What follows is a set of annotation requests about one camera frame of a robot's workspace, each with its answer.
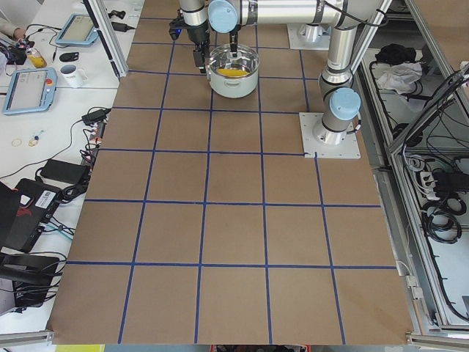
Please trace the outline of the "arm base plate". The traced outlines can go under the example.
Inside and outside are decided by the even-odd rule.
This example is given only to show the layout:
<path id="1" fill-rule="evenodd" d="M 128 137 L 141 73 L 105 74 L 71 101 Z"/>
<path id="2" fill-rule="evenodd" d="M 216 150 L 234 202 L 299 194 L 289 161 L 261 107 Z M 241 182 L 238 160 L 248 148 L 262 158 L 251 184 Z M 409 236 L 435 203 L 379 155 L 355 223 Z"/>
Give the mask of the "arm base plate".
<path id="1" fill-rule="evenodd" d="M 331 27 L 325 24 L 289 23 L 287 33 L 290 49 L 310 51 L 329 49 Z"/>
<path id="2" fill-rule="evenodd" d="M 322 124 L 323 113 L 299 113 L 305 158 L 359 159 L 361 153 L 352 120 L 347 129 L 332 132 Z"/>

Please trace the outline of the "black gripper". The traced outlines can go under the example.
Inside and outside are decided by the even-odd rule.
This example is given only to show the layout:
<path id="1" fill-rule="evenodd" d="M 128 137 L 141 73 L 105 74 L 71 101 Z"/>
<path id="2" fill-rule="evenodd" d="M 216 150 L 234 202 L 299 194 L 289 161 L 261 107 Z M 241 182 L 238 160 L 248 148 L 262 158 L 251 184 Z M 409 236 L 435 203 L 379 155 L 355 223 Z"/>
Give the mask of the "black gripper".
<path id="1" fill-rule="evenodd" d="M 193 59 L 200 73 L 206 73 L 206 61 L 210 57 L 210 29 L 208 25 L 190 26 L 187 29 L 189 40 L 195 44 Z M 232 55 L 237 55 L 238 31 L 230 31 L 229 45 Z"/>

